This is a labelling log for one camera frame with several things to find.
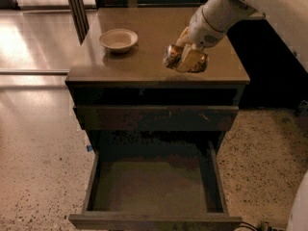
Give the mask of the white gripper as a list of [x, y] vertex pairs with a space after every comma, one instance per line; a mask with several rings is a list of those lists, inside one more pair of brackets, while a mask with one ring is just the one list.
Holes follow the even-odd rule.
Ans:
[[207, 21], [203, 7], [199, 7], [192, 16], [189, 28], [181, 33], [176, 45], [184, 47], [180, 60], [175, 70], [181, 73], [204, 72], [207, 67], [207, 55], [192, 47], [192, 43], [201, 48], [216, 46], [226, 33], [214, 29]]

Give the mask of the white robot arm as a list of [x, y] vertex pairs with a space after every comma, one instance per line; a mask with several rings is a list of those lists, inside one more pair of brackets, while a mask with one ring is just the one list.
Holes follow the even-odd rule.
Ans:
[[192, 16], [178, 46], [213, 47], [237, 22], [260, 13], [308, 71], [308, 0], [208, 0]]

